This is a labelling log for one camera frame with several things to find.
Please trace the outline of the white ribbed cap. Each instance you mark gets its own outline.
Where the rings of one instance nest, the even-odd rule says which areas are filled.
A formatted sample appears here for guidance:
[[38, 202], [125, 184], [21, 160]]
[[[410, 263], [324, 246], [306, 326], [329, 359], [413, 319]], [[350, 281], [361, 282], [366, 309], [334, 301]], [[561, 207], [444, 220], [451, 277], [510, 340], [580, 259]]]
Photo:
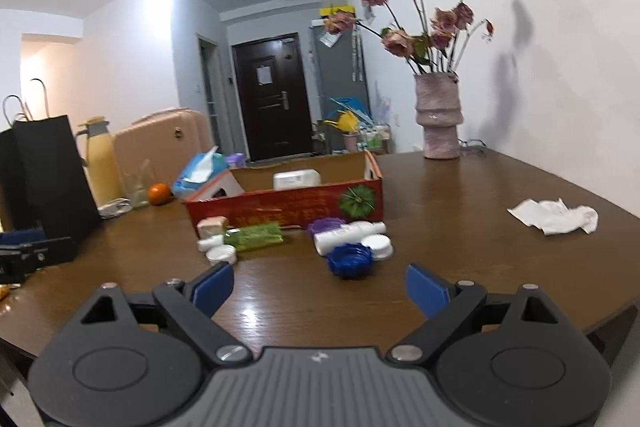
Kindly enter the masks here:
[[211, 265], [216, 265], [218, 262], [227, 262], [229, 265], [234, 265], [238, 261], [236, 249], [232, 245], [219, 245], [210, 248], [206, 253], [206, 259]]

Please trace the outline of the beige square plug adapter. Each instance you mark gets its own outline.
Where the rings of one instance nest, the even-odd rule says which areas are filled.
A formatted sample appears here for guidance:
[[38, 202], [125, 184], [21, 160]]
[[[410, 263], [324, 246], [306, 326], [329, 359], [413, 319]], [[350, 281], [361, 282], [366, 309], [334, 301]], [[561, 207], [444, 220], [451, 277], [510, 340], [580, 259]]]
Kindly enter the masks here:
[[228, 228], [228, 219], [224, 216], [208, 217], [196, 226], [198, 237], [200, 239], [208, 239], [214, 235], [224, 234]]

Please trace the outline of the white round lid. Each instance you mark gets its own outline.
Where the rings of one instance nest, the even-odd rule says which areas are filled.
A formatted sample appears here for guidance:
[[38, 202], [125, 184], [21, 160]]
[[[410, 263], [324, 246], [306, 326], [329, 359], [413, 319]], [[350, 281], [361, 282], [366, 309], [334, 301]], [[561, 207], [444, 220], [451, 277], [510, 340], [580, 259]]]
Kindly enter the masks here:
[[384, 234], [369, 235], [361, 241], [361, 245], [370, 249], [372, 259], [375, 261], [388, 259], [394, 254], [392, 241]]

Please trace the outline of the green spray bottle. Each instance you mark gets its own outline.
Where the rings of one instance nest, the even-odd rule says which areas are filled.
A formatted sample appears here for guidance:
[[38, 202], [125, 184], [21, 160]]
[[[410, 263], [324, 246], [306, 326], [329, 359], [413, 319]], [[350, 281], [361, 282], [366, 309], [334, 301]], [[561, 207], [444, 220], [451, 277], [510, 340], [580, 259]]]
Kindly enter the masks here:
[[266, 222], [261, 225], [229, 229], [198, 241], [198, 250], [206, 253], [213, 248], [230, 245], [236, 251], [254, 251], [254, 249], [278, 245], [283, 236], [278, 222]]

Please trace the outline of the blue ribbed cap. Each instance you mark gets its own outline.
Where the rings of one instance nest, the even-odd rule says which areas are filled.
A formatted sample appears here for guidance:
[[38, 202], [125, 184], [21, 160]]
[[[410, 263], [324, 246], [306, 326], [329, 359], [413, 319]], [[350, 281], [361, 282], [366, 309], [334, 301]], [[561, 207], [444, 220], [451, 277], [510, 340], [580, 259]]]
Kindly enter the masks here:
[[371, 248], [361, 243], [347, 243], [336, 246], [326, 256], [329, 270], [343, 280], [357, 280], [366, 277], [372, 270]]

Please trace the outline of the small white spray bottle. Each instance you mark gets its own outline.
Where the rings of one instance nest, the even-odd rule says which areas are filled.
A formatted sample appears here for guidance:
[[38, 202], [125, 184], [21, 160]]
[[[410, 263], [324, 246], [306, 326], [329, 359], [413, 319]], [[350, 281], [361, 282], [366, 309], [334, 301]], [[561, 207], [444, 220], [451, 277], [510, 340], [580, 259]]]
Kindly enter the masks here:
[[386, 224], [382, 221], [355, 221], [341, 225], [337, 229], [320, 232], [314, 236], [314, 247], [321, 257], [329, 254], [335, 247], [360, 243], [370, 235], [385, 234]]

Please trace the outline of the purple ribbed cap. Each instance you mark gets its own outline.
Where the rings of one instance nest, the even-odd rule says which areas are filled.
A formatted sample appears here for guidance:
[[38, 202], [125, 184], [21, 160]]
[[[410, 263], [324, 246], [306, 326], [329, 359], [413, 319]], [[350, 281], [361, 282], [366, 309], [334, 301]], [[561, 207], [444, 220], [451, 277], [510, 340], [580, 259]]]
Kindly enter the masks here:
[[311, 224], [308, 225], [307, 231], [310, 237], [313, 239], [317, 234], [339, 229], [344, 224], [345, 221], [341, 218], [321, 218], [312, 221]]

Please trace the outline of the white wipes bottle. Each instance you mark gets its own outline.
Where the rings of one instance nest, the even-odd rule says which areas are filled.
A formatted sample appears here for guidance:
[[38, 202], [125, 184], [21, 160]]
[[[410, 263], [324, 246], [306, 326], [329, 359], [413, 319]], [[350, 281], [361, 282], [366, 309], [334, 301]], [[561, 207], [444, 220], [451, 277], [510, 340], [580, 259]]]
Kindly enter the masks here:
[[314, 169], [299, 169], [277, 172], [273, 175], [273, 190], [288, 191], [296, 188], [319, 186], [321, 176]]

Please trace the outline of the black paper bag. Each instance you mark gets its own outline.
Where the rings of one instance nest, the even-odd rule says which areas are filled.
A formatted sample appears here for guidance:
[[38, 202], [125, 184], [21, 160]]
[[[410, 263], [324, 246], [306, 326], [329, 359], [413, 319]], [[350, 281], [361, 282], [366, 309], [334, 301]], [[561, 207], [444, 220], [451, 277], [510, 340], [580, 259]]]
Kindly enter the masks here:
[[83, 242], [101, 224], [65, 115], [36, 119], [17, 94], [1, 102], [1, 223]]

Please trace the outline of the yellow thermos jug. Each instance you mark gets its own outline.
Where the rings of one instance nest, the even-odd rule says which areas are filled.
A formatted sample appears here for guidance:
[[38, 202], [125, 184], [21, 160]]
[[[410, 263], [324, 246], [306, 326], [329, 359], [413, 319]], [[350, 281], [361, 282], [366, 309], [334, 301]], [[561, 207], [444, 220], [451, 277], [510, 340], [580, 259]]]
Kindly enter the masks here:
[[75, 134], [77, 147], [80, 147], [80, 138], [86, 139], [85, 153], [80, 160], [87, 171], [96, 205], [102, 207], [112, 200], [124, 197], [125, 190], [117, 168], [114, 142], [105, 117], [91, 117], [83, 122]]

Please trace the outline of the orange fruit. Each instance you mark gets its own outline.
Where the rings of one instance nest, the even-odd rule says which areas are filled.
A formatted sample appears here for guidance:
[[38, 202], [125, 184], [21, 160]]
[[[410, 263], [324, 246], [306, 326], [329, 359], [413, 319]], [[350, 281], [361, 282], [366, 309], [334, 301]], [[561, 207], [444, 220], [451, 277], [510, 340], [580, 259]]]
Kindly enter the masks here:
[[169, 185], [165, 183], [155, 183], [146, 191], [146, 198], [152, 206], [163, 206], [171, 202], [174, 195], [172, 195]]

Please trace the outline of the clear drinking glass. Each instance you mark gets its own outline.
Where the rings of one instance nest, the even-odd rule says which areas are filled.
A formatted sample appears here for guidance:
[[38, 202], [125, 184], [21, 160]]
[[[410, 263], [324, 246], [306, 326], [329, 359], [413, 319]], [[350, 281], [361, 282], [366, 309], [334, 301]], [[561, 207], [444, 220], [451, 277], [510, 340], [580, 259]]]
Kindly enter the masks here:
[[126, 194], [134, 209], [140, 209], [149, 205], [148, 181], [150, 161], [145, 159], [135, 172], [125, 176]]

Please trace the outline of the blue tissue pack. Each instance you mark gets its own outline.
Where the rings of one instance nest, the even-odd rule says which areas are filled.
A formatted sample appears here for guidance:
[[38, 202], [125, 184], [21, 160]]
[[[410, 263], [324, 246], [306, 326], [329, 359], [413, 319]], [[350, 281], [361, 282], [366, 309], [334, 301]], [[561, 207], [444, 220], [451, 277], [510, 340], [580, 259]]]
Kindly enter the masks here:
[[218, 147], [214, 146], [206, 153], [198, 153], [192, 157], [171, 185], [172, 194], [178, 199], [186, 199], [228, 168], [228, 161], [218, 152]]

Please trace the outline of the crumpled white tissue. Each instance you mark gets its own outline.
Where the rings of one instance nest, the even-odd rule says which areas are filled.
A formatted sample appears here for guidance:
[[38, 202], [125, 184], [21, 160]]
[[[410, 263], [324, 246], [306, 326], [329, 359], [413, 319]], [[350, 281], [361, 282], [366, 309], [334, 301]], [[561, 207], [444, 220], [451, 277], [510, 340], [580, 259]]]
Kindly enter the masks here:
[[582, 230], [587, 234], [597, 231], [599, 215], [588, 206], [568, 208], [562, 199], [541, 200], [525, 199], [508, 213], [523, 225], [536, 228], [544, 235], [560, 235]]

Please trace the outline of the pink ribbed suitcase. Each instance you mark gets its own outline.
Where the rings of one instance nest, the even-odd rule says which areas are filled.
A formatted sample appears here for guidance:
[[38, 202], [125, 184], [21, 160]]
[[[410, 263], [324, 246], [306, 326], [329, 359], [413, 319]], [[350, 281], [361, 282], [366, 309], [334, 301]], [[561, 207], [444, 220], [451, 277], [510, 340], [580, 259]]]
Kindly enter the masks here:
[[163, 109], [146, 115], [113, 134], [120, 179], [149, 159], [148, 187], [171, 186], [189, 161], [215, 146], [207, 117], [190, 108]]

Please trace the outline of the purple tissue pack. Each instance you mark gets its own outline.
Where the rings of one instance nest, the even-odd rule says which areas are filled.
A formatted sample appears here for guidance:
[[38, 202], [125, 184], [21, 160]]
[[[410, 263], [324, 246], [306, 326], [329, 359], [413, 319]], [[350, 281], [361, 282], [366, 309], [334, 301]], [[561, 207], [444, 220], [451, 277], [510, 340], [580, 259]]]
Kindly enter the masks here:
[[228, 155], [226, 161], [230, 169], [244, 168], [246, 166], [246, 157], [243, 153]]

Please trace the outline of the red cardboard box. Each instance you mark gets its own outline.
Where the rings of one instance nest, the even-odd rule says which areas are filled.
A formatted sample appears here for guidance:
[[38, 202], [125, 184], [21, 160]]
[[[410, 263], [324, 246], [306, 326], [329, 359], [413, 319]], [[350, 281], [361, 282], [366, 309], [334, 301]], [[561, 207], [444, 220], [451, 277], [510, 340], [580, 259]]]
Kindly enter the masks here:
[[[277, 173], [311, 169], [320, 184], [276, 190]], [[183, 201], [192, 225], [225, 217], [232, 227], [277, 222], [283, 228], [307, 228], [323, 218], [381, 221], [383, 177], [373, 154], [292, 159], [280, 164], [224, 170]]]

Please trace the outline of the black eyeglasses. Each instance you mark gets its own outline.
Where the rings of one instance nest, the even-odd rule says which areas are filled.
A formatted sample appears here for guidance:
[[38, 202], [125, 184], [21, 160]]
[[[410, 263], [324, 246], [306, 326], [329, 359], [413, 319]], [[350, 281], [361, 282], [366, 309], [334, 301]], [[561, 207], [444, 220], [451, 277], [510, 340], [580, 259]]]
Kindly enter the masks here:
[[459, 140], [459, 148], [461, 155], [480, 155], [485, 156], [487, 145], [479, 139]]

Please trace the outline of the pink textured vase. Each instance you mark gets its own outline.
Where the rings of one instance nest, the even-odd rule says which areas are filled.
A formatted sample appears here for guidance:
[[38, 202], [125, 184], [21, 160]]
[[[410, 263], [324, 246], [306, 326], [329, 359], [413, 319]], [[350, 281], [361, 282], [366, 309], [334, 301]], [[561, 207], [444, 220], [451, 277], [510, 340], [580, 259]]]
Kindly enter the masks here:
[[460, 157], [458, 127], [463, 122], [456, 74], [430, 72], [415, 75], [416, 123], [423, 129], [423, 155], [427, 159]]

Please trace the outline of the yellow watering can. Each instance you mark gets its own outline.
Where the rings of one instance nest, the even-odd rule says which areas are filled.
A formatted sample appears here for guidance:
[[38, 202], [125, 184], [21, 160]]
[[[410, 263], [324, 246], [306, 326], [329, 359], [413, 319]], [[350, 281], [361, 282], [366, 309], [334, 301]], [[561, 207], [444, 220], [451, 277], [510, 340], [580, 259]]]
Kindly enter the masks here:
[[356, 133], [360, 127], [358, 116], [351, 110], [342, 110], [336, 119], [325, 119], [323, 122], [346, 134]]

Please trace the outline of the dark entrance door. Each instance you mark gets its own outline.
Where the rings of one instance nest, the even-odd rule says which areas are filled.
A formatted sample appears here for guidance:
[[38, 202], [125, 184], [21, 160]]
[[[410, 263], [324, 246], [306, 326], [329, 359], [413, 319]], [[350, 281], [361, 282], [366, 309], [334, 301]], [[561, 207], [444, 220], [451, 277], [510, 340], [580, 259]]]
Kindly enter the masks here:
[[248, 155], [252, 161], [308, 155], [311, 115], [295, 34], [232, 46]]

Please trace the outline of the dried pink roses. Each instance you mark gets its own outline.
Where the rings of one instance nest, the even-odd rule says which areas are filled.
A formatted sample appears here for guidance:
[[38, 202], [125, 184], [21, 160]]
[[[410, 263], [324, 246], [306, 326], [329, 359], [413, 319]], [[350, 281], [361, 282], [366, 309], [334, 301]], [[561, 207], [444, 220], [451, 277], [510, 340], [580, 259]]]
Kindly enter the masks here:
[[326, 32], [339, 35], [347, 29], [363, 29], [378, 37], [382, 46], [393, 56], [405, 60], [416, 74], [446, 72], [454, 74], [462, 61], [472, 37], [481, 31], [483, 39], [491, 41], [495, 27], [490, 20], [476, 20], [472, 8], [465, 0], [444, 10], [436, 8], [429, 11], [425, 0], [411, 0], [419, 19], [420, 31], [413, 35], [401, 25], [399, 18], [390, 6], [390, 0], [360, 0], [366, 8], [382, 6], [392, 21], [380, 30], [363, 23], [357, 15], [336, 13], [324, 18]]

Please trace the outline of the grey refrigerator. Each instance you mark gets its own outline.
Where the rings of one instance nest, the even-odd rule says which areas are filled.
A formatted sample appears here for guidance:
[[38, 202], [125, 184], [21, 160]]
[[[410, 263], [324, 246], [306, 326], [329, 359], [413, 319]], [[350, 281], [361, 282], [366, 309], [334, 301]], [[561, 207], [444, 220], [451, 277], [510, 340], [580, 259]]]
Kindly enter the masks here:
[[326, 139], [326, 151], [331, 154], [345, 150], [345, 143], [342, 132], [325, 124], [326, 119], [337, 121], [341, 111], [349, 107], [371, 116], [360, 33], [353, 35], [347, 29], [330, 35], [323, 20], [313, 20], [309, 31], [319, 93], [320, 131]]

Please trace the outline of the yellow box on fridge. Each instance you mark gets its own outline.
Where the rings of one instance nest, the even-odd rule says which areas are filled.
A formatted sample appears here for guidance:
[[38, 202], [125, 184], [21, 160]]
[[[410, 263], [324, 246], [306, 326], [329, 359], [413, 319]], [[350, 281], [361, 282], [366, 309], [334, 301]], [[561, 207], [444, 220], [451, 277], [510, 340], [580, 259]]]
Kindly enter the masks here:
[[356, 14], [356, 10], [352, 5], [331, 5], [324, 6], [319, 10], [321, 18], [327, 18], [336, 13], [349, 13], [352, 15]]

